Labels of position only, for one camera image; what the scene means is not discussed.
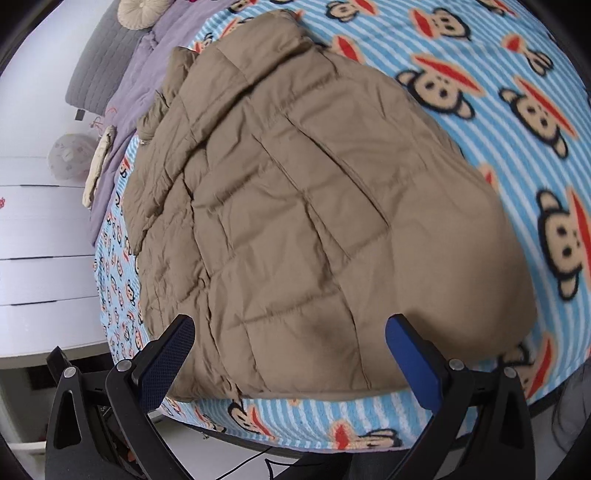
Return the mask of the white wardrobe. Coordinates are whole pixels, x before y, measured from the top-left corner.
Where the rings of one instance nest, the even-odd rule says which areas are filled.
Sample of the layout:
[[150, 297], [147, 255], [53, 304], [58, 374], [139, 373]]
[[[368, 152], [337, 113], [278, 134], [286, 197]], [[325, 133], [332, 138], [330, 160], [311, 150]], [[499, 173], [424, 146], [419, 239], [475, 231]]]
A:
[[1, 366], [41, 365], [108, 347], [87, 239], [84, 181], [55, 179], [42, 157], [1, 160]]

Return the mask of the covered standing fan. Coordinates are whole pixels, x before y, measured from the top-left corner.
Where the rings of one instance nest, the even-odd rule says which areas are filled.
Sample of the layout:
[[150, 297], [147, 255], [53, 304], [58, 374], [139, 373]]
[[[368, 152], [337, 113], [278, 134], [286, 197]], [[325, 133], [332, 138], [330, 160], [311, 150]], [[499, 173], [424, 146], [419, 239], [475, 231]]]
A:
[[47, 156], [48, 167], [56, 180], [72, 180], [89, 171], [98, 140], [86, 134], [59, 137]]

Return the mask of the grey quilted headboard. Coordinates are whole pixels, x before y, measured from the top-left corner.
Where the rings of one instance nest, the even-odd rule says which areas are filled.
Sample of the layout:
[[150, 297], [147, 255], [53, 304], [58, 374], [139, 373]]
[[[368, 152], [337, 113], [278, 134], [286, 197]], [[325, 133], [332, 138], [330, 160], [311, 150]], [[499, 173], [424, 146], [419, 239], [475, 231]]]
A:
[[91, 34], [76, 64], [65, 94], [65, 102], [76, 109], [98, 115], [120, 85], [131, 57], [146, 30], [129, 30], [117, 18], [113, 1]]

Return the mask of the cream folded garment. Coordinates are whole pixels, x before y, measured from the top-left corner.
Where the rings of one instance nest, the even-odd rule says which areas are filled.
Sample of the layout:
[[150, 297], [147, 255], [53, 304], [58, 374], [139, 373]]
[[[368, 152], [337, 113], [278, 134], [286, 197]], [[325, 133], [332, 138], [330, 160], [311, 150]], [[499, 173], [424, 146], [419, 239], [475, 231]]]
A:
[[92, 206], [103, 164], [112, 148], [115, 136], [116, 128], [113, 125], [108, 125], [94, 151], [82, 195], [82, 205], [87, 209], [90, 209]]

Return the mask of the purple duvet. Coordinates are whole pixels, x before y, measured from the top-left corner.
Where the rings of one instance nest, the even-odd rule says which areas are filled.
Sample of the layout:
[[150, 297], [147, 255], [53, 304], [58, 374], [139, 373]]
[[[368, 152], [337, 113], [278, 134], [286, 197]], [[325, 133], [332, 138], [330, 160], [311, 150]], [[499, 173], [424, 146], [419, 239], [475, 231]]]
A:
[[115, 128], [114, 140], [102, 165], [90, 209], [89, 242], [96, 243], [113, 196], [119, 165], [136, 129], [137, 120], [154, 100], [163, 81], [168, 57], [176, 46], [188, 46], [204, 22], [229, 6], [228, 1], [175, 1], [139, 41], [105, 111], [105, 123]]

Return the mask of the tan puffer jacket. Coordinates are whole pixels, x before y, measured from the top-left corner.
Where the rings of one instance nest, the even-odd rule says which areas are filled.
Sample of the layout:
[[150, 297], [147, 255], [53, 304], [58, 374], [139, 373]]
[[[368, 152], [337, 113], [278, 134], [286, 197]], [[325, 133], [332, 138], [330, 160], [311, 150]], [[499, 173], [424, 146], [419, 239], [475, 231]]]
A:
[[170, 59], [122, 211], [145, 327], [194, 344], [178, 401], [342, 401], [403, 388], [404, 314], [445, 355], [512, 350], [537, 319], [498, 194], [392, 78], [286, 10]]

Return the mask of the monkey print blue blanket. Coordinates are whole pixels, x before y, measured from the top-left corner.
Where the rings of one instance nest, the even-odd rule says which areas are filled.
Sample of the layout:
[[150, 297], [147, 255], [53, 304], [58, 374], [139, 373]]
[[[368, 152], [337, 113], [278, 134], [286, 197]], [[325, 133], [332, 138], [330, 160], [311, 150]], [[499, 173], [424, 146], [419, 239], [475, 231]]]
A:
[[[188, 46], [173, 48], [119, 165], [93, 262], [113, 360], [133, 358], [164, 332], [150, 335], [142, 319], [122, 200], [149, 115], [163, 102], [171, 56], [201, 54], [256, 16], [286, 10], [315, 44], [395, 80], [498, 194], [525, 254], [537, 319], [512, 350], [468, 363], [510, 367], [528, 403], [545, 400], [590, 357], [590, 95], [550, 29], [517, 1], [228, 3]], [[183, 402], [168, 392], [158, 409], [209, 431], [329, 452], [408, 448], [430, 419], [407, 383], [342, 401]]]

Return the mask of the round cream cushion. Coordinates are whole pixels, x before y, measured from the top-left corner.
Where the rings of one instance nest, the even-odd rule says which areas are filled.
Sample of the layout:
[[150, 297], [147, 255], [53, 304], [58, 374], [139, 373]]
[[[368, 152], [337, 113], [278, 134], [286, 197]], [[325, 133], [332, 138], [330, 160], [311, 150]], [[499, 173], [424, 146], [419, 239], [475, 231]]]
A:
[[117, 20], [121, 26], [132, 31], [152, 27], [170, 8], [172, 0], [120, 0]]

